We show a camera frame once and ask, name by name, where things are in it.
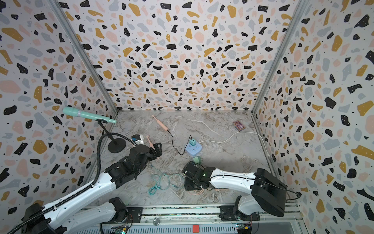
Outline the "green plug adapter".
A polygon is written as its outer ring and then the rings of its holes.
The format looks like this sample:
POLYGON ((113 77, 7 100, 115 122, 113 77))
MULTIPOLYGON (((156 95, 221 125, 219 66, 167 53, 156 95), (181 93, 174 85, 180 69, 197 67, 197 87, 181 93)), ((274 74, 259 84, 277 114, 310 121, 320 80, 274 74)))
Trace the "green plug adapter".
POLYGON ((198 163, 198 164, 201 164, 201 162, 202 162, 202 160, 201 160, 200 157, 194 157, 194 158, 193 158, 193 161, 194 161, 195 163, 198 163))

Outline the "teal plug adapter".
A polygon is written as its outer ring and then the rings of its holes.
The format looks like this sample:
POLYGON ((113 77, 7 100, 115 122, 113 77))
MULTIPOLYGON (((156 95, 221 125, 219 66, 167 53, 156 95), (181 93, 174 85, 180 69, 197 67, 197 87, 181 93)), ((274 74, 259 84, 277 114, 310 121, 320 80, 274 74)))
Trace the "teal plug adapter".
POLYGON ((192 146, 195 146, 196 145, 196 140, 193 139, 193 138, 190 138, 189 139, 189 144, 192 145, 192 146))

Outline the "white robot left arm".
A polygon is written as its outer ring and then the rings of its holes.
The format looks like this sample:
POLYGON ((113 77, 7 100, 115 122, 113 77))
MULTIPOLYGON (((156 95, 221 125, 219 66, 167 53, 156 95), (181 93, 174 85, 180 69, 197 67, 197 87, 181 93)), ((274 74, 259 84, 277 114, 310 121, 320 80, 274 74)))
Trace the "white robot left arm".
POLYGON ((98 198, 137 179, 147 164, 163 154, 162 144, 151 147, 139 144, 105 169, 98 179, 47 205, 35 204, 26 209, 22 234, 73 234, 100 223, 123 223, 131 219, 127 206, 118 198, 84 210, 98 198))

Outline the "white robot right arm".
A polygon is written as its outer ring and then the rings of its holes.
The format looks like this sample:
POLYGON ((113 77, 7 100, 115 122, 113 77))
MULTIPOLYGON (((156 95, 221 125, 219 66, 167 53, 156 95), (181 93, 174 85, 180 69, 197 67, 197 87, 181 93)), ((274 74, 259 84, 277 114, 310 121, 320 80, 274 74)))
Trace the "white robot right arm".
POLYGON ((265 169, 235 173, 190 161, 182 173, 186 191, 230 189, 246 194, 245 197, 238 196, 235 201, 233 214, 236 216, 249 216, 254 212, 284 216, 287 186, 265 169))

